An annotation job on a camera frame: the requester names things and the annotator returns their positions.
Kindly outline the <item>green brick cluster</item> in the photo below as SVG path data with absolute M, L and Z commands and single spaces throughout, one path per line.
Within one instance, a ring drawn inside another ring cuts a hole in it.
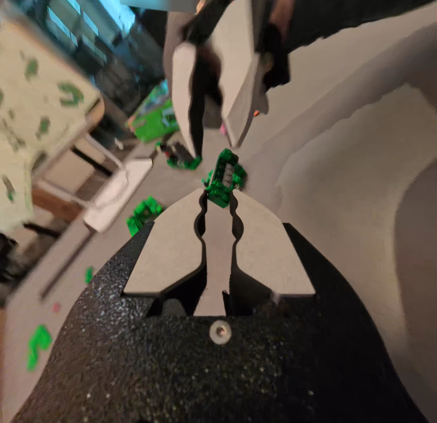
M 151 195 L 142 200 L 126 219 L 130 236 L 134 237 L 147 222 L 156 219 L 164 210 L 165 207 Z

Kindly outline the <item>green toy box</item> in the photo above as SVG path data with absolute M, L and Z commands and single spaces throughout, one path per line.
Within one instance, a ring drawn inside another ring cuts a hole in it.
M 126 127 L 141 142 L 151 142 L 180 130 L 170 99 L 167 80 L 163 80 L 151 90 L 128 119 Z

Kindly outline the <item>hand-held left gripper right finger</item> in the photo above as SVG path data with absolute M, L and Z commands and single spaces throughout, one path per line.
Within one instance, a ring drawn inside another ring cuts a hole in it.
M 232 285 L 248 296 L 313 296 L 315 289 L 281 220 L 269 209 L 235 190 L 230 196 Z

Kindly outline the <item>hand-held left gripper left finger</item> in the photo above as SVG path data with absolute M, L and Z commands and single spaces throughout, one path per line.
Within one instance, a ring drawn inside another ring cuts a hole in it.
M 206 272 L 207 192 L 199 188 L 153 222 L 124 295 L 160 297 Z

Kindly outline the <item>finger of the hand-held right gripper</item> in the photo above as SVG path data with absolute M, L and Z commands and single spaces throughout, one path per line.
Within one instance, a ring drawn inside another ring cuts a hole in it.
M 194 83 L 197 65 L 196 47 L 179 44 L 172 56 L 172 104 L 186 148 L 192 158 L 201 156 L 203 144 L 203 96 Z
M 255 111 L 269 110 L 263 84 L 266 57 L 256 51 L 268 7 L 268 0 L 233 0 L 212 33 L 221 60 L 221 116 L 231 147 L 242 145 Z

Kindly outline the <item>green toy brick build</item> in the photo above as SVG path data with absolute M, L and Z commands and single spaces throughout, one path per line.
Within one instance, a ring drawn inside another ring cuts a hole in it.
M 246 170 L 239 164 L 239 157 L 225 148 L 218 156 L 215 169 L 204 181 L 208 200 L 221 208 L 230 202 L 233 190 L 242 190 L 247 178 Z

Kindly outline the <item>bright green brick piece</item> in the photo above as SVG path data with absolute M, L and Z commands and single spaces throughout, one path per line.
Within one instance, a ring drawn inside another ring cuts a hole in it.
M 51 344 L 52 335 L 47 327 L 44 324 L 38 325 L 28 342 L 26 364 L 26 368 L 28 371 L 35 370 L 39 361 L 40 353 L 49 349 Z

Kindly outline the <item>black and green brick build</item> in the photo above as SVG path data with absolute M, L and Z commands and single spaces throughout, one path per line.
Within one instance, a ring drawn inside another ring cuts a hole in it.
M 157 142 L 155 149 L 165 155 L 167 164 L 174 169 L 195 170 L 203 161 L 202 156 L 193 157 L 180 142 Z

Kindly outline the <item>window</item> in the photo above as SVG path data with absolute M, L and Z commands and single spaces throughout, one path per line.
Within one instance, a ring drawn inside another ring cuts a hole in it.
M 45 5 L 48 30 L 68 53 L 106 64 L 114 48 L 127 37 L 134 12 L 120 0 L 38 0 Z

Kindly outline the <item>white power strip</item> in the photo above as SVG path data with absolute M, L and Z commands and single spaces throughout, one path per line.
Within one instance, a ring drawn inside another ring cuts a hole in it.
M 90 202 L 83 216 L 85 225 L 97 233 L 106 232 L 152 167 L 151 158 L 121 163 L 119 169 Z

